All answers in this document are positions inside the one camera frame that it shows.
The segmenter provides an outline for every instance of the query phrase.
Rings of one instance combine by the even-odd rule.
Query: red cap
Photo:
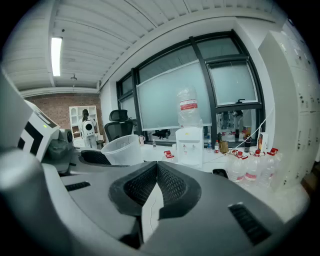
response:
[[[164,151],[164,155],[165,155],[166,158],[173,158],[174,157],[174,155],[171,154],[170,150]]]

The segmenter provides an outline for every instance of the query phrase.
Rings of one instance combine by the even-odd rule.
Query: ceiling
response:
[[[216,8],[272,13],[272,0],[47,0],[19,22],[3,49],[2,66],[20,91],[86,88],[100,81],[139,39],[178,17]],[[63,37],[60,76],[53,76],[51,37]],[[77,78],[74,83],[70,78]]]

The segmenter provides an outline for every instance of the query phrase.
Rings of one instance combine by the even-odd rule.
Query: brick wall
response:
[[[35,104],[43,113],[51,118],[62,129],[70,129],[69,107],[96,106],[96,114],[100,134],[106,141],[105,129],[102,123],[100,95],[86,93],[56,93],[26,97],[27,101]]]

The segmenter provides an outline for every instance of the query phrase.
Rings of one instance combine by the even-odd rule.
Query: chair headrest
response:
[[[109,115],[109,120],[111,122],[122,122],[128,119],[128,110],[125,109],[113,110]]]

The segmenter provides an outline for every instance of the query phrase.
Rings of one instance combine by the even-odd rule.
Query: window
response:
[[[247,61],[228,61],[209,66],[217,105],[258,102]]]
[[[133,80],[131,73],[128,73],[122,80],[117,82],[116,85],[117,97],[118,97],[118,109],[127,110],[128,117],[135,120],[136,109],[133,93]]]
[[[190,37],[132,67],[117,84],[119,108],[136,118],[135,133],[149,144],[176,143],[177,93],[185,86],[197,92],[205,146],[219,134],[235,147],[265,118],[255,65],[234,31]]]
[[[120,107],[122,110],[128,110],[128,117],[131,119],[136,119],[136,109],[135,109],[135,101],[134,96],[130,95],[127,98],[123,99],[120,102]]]
[[[169,52],[139,69],[140,83],[196,59],[197,56],[191,45]]]
[[[202,123],[211,125],[206,82],[200,63],[196,60],[137,86],[142,131],[179,128],[177,94],[184,86],[194,86]]]
[[[259,121],[259,111],[256,109],[218,112],[216,114],[216,132],[221,134],[224,141],[240,143],[257,129],[257,121]],[[257,134],[254,134],[252,140],[256,140],[256,138]]]
[[[122,94],[132,91],[132,77],[129,76],[122,82]]]
[[[197,46],[204,59],[239,54],[239,50],[229,37],[200,41]]]

